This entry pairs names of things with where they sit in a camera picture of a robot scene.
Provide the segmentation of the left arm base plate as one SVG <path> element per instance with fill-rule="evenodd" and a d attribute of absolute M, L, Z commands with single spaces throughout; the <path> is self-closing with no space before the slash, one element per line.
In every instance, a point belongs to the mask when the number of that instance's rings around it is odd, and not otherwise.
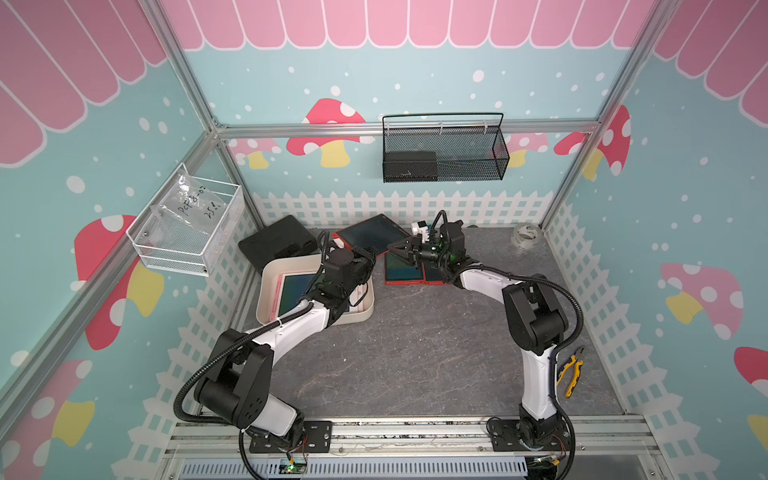
<path fill-rule="evenodd" d="M 328 453 L 330 451 L 333 423 L 331 421 L 304 420 L 292 426 L 283 436 L 266 430 L 249 427 L 250 453 L 303 452 Z"/>

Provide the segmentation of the red writing tablet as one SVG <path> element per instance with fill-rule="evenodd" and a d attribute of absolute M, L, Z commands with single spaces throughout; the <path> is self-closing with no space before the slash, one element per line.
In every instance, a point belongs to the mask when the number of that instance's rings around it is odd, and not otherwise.
<path fill-rule="evenodd" d="M 387 285 L 416 285 L 424 282 L 422 268 L 387 252 L 384 255 L 384 279 Z"/>
<path fill-rule="evenodd" d="M 423 278 L 427 285 L 443 285 L 445 283 L 441 269 L 434 262 L 422 264 Z"/>
<path fill-rule="evenodd" d="M 375 256 L 386 254 L 388 246 L 410 234 L 384 214 L 378 214 L 333 234 L 345 247 L 370 249 Z"/>

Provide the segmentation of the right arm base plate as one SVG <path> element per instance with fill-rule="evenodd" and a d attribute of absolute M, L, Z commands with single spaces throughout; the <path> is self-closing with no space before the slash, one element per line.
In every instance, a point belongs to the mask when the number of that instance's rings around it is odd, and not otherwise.
<path fill-rule="evenodd" d="M 566 423 L 557 416 L 541 421 L 491 417 L 485 429 L 495 452 L 564 452 L 573 440 Z"/>

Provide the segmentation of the cream plastic storage box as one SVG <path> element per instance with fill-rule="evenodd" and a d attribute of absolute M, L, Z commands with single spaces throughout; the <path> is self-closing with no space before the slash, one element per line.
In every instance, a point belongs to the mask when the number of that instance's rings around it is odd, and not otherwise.
<path fill-rule="evenodd" d="M 319 254 L 276 259 L 268 263 L 261 275 L 255 313 L 257 322 L 268 324 L 294 308 L 309 287 L 319 266 Z M 359 286 L 353 292 L 352 303 L 355 304 L 358 300 L 362 302 L 348 307 L 336 321 L 338 325 L 363 322 L 373 315 L 375 295 L 371 279 L 365 287 Z"/>

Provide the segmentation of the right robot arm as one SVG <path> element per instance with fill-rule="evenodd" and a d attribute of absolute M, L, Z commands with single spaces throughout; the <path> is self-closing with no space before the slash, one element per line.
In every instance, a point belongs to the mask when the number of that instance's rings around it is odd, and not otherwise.
<path fill-rule="evenodd" d="M 436 269 L 445 284 L 480 293 L 504 306 L 509 334 L 523 359 L 523 394 L 514 437 L 530 451 L 572 432 L 557 394 L 557 356 L 581 334 L 583 309 L 561 285 L 541 274 L 521 275 L 485 265 L 466 250 L 463 222 L 445 211 L 418 222 L 415 233 L 388 245 L 401 261 Z"/>

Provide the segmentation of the pink writing tablet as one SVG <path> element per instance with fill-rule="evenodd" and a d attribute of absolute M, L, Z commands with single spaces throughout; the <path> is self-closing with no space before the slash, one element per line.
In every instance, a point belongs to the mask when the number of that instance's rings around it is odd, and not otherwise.
<path fill-rule="evenodd" d="M 302 296 L 315 282 L 315 274 L 310 272 L 282 273 L 277 277 L 275 297 L 272 304 L 271 319 L 275 320 L 292 310 L 300 303 Z"/>

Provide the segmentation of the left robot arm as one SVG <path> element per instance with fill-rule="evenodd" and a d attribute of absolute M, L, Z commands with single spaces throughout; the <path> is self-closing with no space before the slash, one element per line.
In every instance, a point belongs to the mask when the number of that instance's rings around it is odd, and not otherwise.
<path fill-rule="evenodd" d="M 295 307 L 252 331 L 228 329 L 218 337 L 208 361 L 177 393 L 177 419 L 227 424 L 244 435 L 265 436 L 286 452 L 297 449 L 306 436 L 304 415 L 271 393 L 272 369 L 360 303 L 351 296 L 367 284 L 375 263 L 370 248 L 326 248 L 313 283 Z"/>

